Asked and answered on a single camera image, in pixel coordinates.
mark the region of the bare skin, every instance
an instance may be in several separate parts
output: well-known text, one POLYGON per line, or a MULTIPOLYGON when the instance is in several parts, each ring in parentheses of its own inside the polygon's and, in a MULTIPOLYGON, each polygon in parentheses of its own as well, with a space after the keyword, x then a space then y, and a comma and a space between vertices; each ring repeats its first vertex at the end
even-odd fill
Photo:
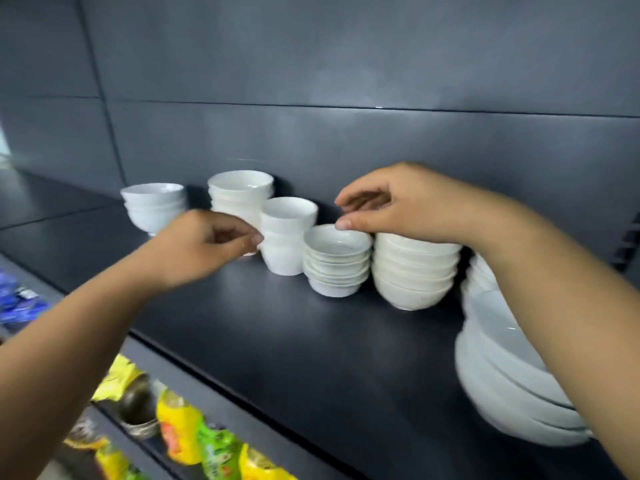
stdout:
POLYGON ((39 475, 149 299, 217 271, 261 240, 241 219, 189 211, 0 347, 0 477, 39 475))
POLYGON ((640 479, 640 292, 531 209, 419 165, 342 190, 336 227, 480 252, 511 311, 621 471, 640 479))

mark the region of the gray metal wall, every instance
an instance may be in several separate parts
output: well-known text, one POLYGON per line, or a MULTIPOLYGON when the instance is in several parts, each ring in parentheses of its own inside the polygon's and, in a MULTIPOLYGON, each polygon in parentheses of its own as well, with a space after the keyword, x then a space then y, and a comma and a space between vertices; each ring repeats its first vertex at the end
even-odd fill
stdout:
POLYGON ((117 154, 128 184, 255 168, 331 219, 341 186, 409 159, 516 196, 610 258, 640 207, 638 13, 640 0, 1 0, 0 58, 15 60, 0 111, 16 161, 100 191, 120 186, 117 154), (37 16, 51 5, 64 16, 37 16))

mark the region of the forearm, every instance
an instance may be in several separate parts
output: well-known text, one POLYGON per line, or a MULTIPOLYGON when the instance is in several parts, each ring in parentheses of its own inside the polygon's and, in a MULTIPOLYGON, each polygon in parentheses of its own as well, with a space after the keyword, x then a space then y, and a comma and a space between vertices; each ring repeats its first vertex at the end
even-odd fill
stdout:
POLYGON ((629 477, 640 476, 640 294, 546 219, 491 201, 471 245, 527 338, 629 477))
POLYGON ((64 298, 0 347, 0 471, 24 478, 86 406, 135 313, 155 290, 132 257, 64 298))

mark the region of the person's right hand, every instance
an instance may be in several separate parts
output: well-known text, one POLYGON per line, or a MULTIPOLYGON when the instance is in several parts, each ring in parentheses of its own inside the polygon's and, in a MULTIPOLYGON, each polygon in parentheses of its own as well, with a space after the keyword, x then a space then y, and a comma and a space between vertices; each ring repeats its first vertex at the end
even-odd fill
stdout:
POLYGON ((346 215, 335 226, 469 245, 479 213, 490 208, 491 201, 504 200, 421 165, 397 163, 343 188, 335 203, 346 215))

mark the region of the yellow package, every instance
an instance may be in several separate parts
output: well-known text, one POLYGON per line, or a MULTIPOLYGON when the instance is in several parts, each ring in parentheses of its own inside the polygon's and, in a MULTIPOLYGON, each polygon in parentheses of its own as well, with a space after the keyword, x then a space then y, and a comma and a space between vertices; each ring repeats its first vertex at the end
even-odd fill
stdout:
POLYGON ((202 413, 173 391, 164 389, 158 399, 157 418, 169 457, 183 465, 200 463, 196 435, 202 413))
POLYGON ((129 384, 140 374, 142 374, 142 371, 136 367, 136 364, 124 357, 124 355, 118 354, 111 364, 106 377, 93 393, 92 401, 102 401, 104 399, 119 401, 129 384))
POLYGON ((95 452, 95 459, 102 469, 105 480, 125 480, 129 471, 129 460, 122 451, 107 444, 95 452))
POLYGON ((265 455, 247 443, 242 446, 238 465, 242 480, 296 480, 284 468, 274 465, 265 455))

